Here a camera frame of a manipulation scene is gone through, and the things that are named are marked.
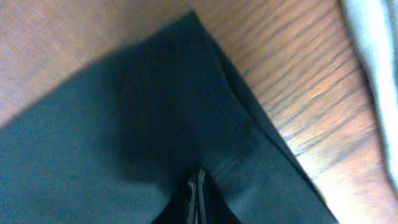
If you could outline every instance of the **wooden table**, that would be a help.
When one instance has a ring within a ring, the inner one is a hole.
[[[397,223],[337,0],[0,2],[0,124],[86,64],[194,8],[341,223]]]

